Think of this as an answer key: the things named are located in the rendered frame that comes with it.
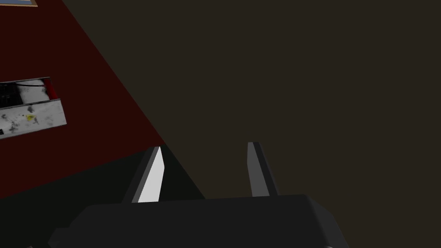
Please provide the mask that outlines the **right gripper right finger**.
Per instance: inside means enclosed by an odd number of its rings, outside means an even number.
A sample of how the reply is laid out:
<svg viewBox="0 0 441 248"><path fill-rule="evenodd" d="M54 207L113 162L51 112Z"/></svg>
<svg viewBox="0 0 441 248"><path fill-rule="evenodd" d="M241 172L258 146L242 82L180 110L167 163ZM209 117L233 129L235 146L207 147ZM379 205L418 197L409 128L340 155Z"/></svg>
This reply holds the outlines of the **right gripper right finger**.
<svg viewBox="0 0 441 248"><path fill-rule="evenodd" d="M247 169L253 197L279 195L270 165L259 142L247 143Z"/></svg>

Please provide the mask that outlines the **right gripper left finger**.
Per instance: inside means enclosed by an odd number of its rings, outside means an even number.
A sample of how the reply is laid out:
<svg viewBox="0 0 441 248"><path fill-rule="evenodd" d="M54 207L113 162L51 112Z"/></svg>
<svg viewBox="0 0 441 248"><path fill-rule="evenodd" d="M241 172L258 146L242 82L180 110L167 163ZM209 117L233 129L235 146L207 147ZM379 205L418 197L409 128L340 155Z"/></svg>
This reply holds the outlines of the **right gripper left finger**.
<svg viewBox="0 0 441 248"><path fill-rule="evenodd" d="M148 148L137 167L122 202L158 202L164 170L165 165L161 147Z"/></svg>

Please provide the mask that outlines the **grey wall fuse box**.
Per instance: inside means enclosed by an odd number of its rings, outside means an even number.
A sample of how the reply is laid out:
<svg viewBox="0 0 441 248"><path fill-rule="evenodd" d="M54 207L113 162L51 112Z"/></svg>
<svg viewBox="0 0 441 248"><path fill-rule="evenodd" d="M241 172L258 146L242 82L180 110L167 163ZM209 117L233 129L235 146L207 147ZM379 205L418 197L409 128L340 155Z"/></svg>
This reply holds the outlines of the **grey wall fuse box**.
<svg viewBox="0 0 441 248"><path fill-rule="evenodd" d="M0 82L0 139L66 124L50 77Z"/></svg>

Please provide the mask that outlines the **wood framed wall picture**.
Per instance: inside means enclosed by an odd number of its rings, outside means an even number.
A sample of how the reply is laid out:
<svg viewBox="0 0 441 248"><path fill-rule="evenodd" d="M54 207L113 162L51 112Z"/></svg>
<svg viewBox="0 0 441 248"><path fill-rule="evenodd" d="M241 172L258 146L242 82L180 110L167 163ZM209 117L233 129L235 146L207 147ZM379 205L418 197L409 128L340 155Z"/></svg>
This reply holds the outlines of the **wood framed wall picture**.
<svg viewBox="0 0 441 248"><path fill-rule="evenodd" d="M0 6L38 6L35 0L0 0Z"/></svg>

